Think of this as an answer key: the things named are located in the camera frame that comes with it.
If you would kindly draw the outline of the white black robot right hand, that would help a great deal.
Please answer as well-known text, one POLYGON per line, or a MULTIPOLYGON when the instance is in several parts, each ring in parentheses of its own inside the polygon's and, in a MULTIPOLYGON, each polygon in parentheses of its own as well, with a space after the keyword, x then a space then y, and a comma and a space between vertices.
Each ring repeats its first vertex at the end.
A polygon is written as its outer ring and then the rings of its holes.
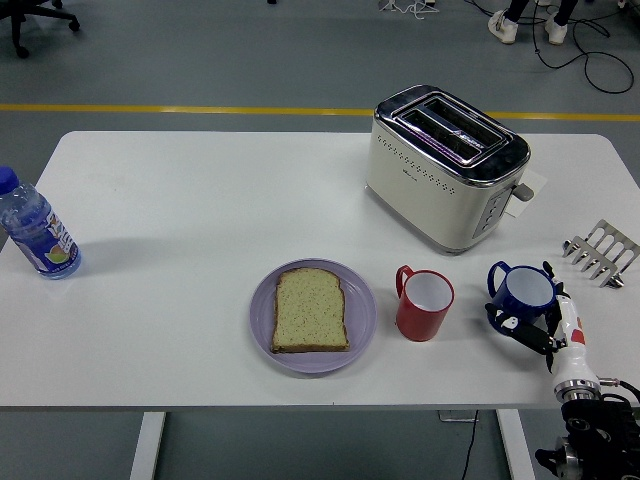
POLYGON ((535 268, 498 261, 489 269, 487 288, 489 323, 545 357, 560 402, 600 395, 600 381, 587 362, 577 308, 548 262, 535 268))

